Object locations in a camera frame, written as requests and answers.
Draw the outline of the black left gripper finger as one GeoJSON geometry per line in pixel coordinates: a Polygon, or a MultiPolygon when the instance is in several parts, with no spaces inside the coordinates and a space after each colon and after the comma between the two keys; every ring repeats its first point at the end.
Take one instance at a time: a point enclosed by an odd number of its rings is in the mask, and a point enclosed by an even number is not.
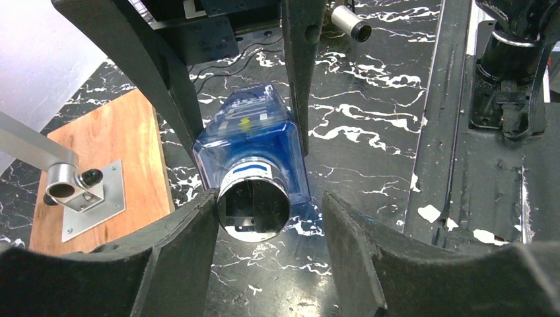
{"type": "Polygon", "coordinates": [[[53,1],[53,7],[94,42],[144,94],[193,158],[203,130],[187,67],[129,1],[53,1]]]}
{"type": "Polygon", "coordinates": [[[326,2],[322,0],[281,2],[281,29],[291,110],[300,127],[304,155],[309,152],[308,100],[325,11],[326,2]]]}

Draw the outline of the metal switch stand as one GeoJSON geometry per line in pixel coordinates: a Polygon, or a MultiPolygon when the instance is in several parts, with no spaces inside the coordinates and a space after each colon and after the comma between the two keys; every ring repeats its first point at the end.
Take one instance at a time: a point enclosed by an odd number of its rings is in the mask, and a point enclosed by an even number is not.
{"type": "Polygon", "coordinates": [[[1,151],[47,173],[48,201],[63,206],[67,242],[126,209],[122,160],[80,172],[79,156],[1,112],[1,151]]]}

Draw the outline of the wooden board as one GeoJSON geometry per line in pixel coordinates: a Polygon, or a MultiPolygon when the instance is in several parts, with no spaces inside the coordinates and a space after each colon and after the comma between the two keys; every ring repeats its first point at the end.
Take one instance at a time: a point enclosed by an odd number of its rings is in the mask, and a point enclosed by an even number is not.
{"type": "Polygon", "coordinates": [[[78,192],[78,206],[44,203],[42,174],[30,249],[60,255],[90,252],[133,233],[175,210],[157,115],[137,89],[49,134],[78,154],[79,170],[102,172],[103,199],[78,192]]]}

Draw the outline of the blue square bottle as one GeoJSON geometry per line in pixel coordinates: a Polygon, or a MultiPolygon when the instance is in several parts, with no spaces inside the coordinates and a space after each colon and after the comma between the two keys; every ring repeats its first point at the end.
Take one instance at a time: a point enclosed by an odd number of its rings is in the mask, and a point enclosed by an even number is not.
{"type": "Polygon", "coordinates": [[[243,242],[277,236],[310,200],[300,128],[272,83],[235,90],[192,146],[222,228],[243,242]]]}

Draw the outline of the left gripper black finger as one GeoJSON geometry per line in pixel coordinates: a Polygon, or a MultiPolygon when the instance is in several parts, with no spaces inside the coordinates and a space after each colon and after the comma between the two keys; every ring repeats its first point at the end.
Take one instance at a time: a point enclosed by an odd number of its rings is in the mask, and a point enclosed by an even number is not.
{"type": "Polygon", "coordinates": [[[324,232],[342,316],[558,316],[559,243],[470,256],[425,244],[333,192],[324,232]]]}
{"type": "Polygon", "coordinates": [[[88,253],[1,245],[2,316],[202,316],[217,193],[88,253]]]}

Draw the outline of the dark bottle brown label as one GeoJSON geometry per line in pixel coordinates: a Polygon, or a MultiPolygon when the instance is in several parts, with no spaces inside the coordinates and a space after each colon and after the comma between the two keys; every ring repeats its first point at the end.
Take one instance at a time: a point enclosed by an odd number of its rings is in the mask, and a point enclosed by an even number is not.
{"type": "Polygon", "coordinates": [[[342,33],[358,43],[366,42],[370,38],[371,26],[359,18],[347,5],[336,5],[329,9],[328,18],[342,33]]]}

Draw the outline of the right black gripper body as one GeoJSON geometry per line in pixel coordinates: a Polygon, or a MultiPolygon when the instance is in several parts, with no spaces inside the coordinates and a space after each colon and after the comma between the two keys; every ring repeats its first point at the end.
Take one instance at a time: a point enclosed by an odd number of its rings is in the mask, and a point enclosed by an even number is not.
{"type": "Polygon", "coordinates": [[[184,66],[237,56],[239,45],[268,38],[278,27],[280,1],[131,1],[150,28],[140,38],[150,58],[168,53],[184,66]]]}

